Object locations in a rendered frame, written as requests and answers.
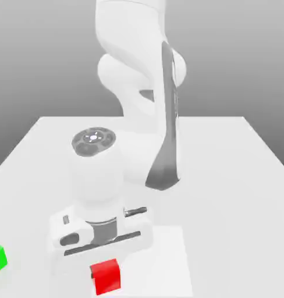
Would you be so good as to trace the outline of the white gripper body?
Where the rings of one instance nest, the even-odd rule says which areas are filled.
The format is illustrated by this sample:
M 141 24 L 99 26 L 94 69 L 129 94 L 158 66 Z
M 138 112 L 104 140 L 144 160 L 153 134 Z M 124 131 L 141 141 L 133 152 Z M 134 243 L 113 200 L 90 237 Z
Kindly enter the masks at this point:
M 59 249 L 51 247 L 50 274 L 63 276 L 111 259 L 116 259 L 121 264 L 130 255 L 150 248 L 153 240 L 153 225 L 150 222 L 142 222 L 102 244 L 75 244 Z

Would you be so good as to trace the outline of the small red cube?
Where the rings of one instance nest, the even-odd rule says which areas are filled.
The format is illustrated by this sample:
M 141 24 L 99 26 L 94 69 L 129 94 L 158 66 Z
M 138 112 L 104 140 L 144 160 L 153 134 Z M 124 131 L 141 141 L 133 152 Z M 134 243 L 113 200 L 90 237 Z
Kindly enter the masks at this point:
M 120 267 L 117 259 L 114 258 L 93 264 L 90 266 L 90 271 L 96 295 L 120 289 Z

